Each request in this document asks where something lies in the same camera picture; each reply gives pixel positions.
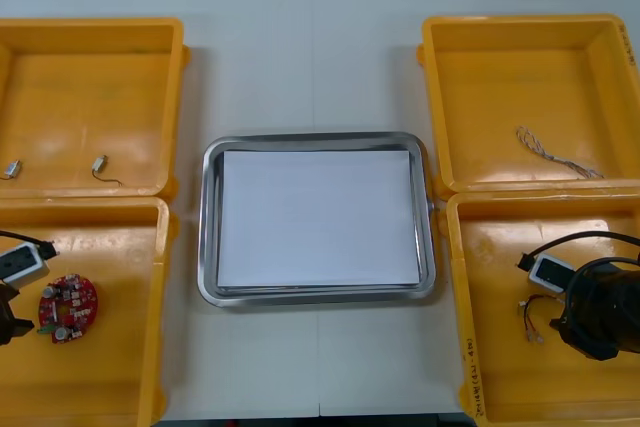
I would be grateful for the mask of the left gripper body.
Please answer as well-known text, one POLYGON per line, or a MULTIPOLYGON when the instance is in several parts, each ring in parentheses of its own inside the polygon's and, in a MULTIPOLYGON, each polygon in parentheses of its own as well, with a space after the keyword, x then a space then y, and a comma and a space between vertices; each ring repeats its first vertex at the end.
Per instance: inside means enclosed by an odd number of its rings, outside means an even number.
POLYGON ((13 338, 23 337, 34 328, 34 323, 30 320, 17 318, 10 302, 19 295, 15 288, 1 283, 0 293, 0 345, 8 345, 13 338))

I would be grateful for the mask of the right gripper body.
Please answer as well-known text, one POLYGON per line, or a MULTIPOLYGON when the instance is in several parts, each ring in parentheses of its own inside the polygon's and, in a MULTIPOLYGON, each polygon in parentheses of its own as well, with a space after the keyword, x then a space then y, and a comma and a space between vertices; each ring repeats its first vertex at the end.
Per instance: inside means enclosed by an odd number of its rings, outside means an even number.
POLYGON ((559 333, 565 344, 589 359, 606 361, 616 358, 619 353, 614 344, 594 338, 579 324, 571 323, 567 317, 552 319, 549 326, 559 333))

